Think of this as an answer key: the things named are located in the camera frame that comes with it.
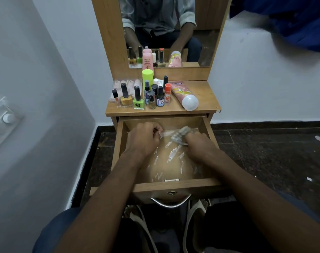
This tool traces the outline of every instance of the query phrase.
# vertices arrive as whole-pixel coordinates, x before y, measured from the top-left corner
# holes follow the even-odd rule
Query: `black cap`
[[[158,86],[156,84],[152,84],[152,90],[155,92],[155,95],[158,94]]]
[[[145,80],[145,90],[149,90],[149,80]]]
[[[132,47],[128,47],[128,53],[129,53],[129,56],[130,56],[130,59],[134,59],[134,51],[132,49]]]
[[[163,96],[163,87],[162,86],[159,86],[158,96]]]
[[[140,88],[139,86],[134,86],[134,92],[135,92],[135,99],[137,101],[141,100],[141,96],[140,96]]]
[[[122,95],[125,97],[125,98],[128,98],[128,90],[127,90],[127,86],[125,83],[122,83],[121,84],[121,90],[122,90]]]
[[[116,89],[112,89],[112,93],[114,98],[119,97]]]
[[[138,50],[139,50],[139,58],[142,58],[142,46],[139,46]]]
[[[147,97],[149,101],[155,101],[154,97],[155,97],[155,92],[153,90],[150,90],[149,92],[147,92]]]
[[[160,51],[159,62],[160,62],[160,63],[163,63],[163,50]]]
[[[166,85],[168,83],[168,76],[163,76],[163,85]]]

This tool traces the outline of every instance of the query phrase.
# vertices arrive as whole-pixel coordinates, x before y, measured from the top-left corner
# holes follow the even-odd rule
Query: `drawer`
[[[160,124],[165,134],[169,134],[172,130],[180,129],[184,126],[198,129],[201,133],[205,133],[218,147],[206,115],[120,117],[112,169],[117,163],[121,153],[125,150],[127,133],[137,126],[138,123],[147,121]],[[155,198],[161,202],[178,202],[189,195],[191,195],[191,199],[213,198],[225,192],[226,187],[222,186],[221,182],[215,178],[212,170],[208,167],[199,165],[198,172],[196,172],[197,165],[192,163],[187,156],[185,157],[185,161],[182,162],[182,159],[179,159],[178,155],[174,157],[170,163],[166,161],[165,159],[168,152],[170,152],[170,149],[173,149],[175,145],[168,147],[168,149],[166,149],[168,152],[165,152],[166,142],[162,142],[165,138],[168,138],[167,140],[170,141],[170,137],[161,139],[158,147],[158,155],[162,157],[157,160],[156,165],[151,165],[155,159],[155,156],[151,156],[145,160],[140,168],[128,204],[153,203],[151,198]]]

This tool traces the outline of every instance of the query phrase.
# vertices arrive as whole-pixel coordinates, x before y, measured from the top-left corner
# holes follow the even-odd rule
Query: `silver curved handle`
[[[165,208],[176,208],[176,207],[179,207],[180,205],[184,204],[189,199],[189,197],[191,197],[191,195],[188,195],[182,202],[180,202],[176,205],[166,205],[166,204],[159,202],[157,199],[154,199],[154,198],[151,198],[151,200],[154,201],[155,203],[159,204],[160,206],[165,207]]]

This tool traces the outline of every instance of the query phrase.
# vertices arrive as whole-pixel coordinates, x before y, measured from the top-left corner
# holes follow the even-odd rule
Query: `pink lotion bottle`
[[[152,52],[144,52],[142,54],[142,70],[145,70],[145,69],[150,69],[154,72]]]
[[[145,48],[143,49],[142,53],[146,53],[149,52],[150,54],[152,53],[152,50],[148,48],[148,46],[145,46]]]

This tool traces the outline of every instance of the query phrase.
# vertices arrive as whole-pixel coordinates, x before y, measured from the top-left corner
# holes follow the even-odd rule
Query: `mirror frame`
[[[119,0],[92,0],[113,79],[142,78],[142,68],[129,68]],[[225,10],[221,29],[209,67],[154,68],[154,77],[168,75],[170,80],[207,80],[223,31],[231,0]]]

